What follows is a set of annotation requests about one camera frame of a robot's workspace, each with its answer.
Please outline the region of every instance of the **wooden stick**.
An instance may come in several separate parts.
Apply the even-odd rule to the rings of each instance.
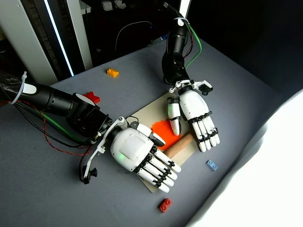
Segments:
[[[174,145],[164,151],[167,157],[173,158],[177,153],[179,153],[184,147],[186,147],[191,141],[193,141],[194,137],[189,132],[185,136],[183,136],[180,140],[178,140]]]

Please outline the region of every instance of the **tabletop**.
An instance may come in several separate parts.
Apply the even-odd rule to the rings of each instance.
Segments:
[[[80,158],[52,149],[41,132],[15,108],[5,105],[0,108],[0,225],[184,226],[268,117],[264,110],[276,98],[251,73],[203,45],[203,52],[187,72],[192,79],[206,79],[214,87],[204,99],[213,112],[221,143],[206,153],[197,150],[183,164],[168,194],[150,193],[109,151],[93,160],[91,166],[97,168],[98,177],[84,185],[78,179]],[[101,110],[113,120],[128,116],[168,91],[161,70],[165,47],[160,42],[53,87],[71,94],[94,91],[101,97]],[[197,51],[195,44],[188,59]],[[108,68],[119,70],[119,76],[109,77]],[[51,129],[49,132],[60,137]],[[206,165],[210,159],[218,166],[214,172]],[[162,214],[157,207],[165,198],[173,204]]]

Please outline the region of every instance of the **wooden board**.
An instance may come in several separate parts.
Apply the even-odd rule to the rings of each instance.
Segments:
[[[137,117],[140,123],[145,124],[147,127],[151,128],[155,122],[167,119],[167,98],[172,96],[174,96],[174,94],[166,93],[165,95],[151,102],[147,106],[143,107],[141,110],[135,112],[133,116]],[[182,118],[180,123],[182,128],[181,133],[182,135],[185,135],[187,132],[189,132],[188,123]],[[192,141],[177,155],[175,155],[172,160],[179,166],[182,166],[182,164],[197,150],[198,148],[196,146],[196,142]],[[155,186],[153,186],[142,178],[140,179],[152,193],[157,191],[157,188]]]

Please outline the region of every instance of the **white light strip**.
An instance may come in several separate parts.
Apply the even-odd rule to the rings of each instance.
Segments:
[[[71,72],[71,76],[73,77],[74,74],[72,72],[72,69],[71,69],[71,65],[70,65],[70,62],[68,61],[68,58],[67,58],[67,55],[66,55],[66,52],[65,52],[65,49],[63,47],[63,44],[62,44],[62,41],[61,41],[61,38],[60,38],[60,35],[59,35],[59,32],[58,32],[58,29],[57,29],[57,26],[55,24],[55,20],[53,19],[53,15],[52,15],[52,12],[51,12],[51,9],[49,7],[49,4],[48,4],[48,1],[47,0],[44,0],[44,3],[45,3],[45,6],[46,6],[46,9],[47,9],[47,12],[48,12],[48,15],[49,15],[49,18],[51,19],[51,22],[52,22],[52,25],[53,25],[53,28],[55,30],[55,33],[56,33],[56,36],[57,36],[57,39],[59,41],[59,44],[60,44],[60,47],[61,47],[61,50],[62,50],[62,53],[65,57],[65,61],[67,63],[67,66]]]
[[[190,5],[190,0],[181,0],[179,12],[184,18],[186,18],[187,16],[189,5]]]

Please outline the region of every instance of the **red lego brick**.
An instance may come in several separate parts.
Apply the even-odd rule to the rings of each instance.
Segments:
[[[93,101],[95,104],[99,103],[101,100],[98,96],[95,96],[94,92],[88,92],[86,95],[84,95],[86,98],[89,98],[91,101]]]
[[[171,201],[169,198],[166,198],[166,199],[163,200],[163,202],[160,204],[159,210],[160,210],[162,213],[165,213],[171,204],[172,204],[172,201]]]

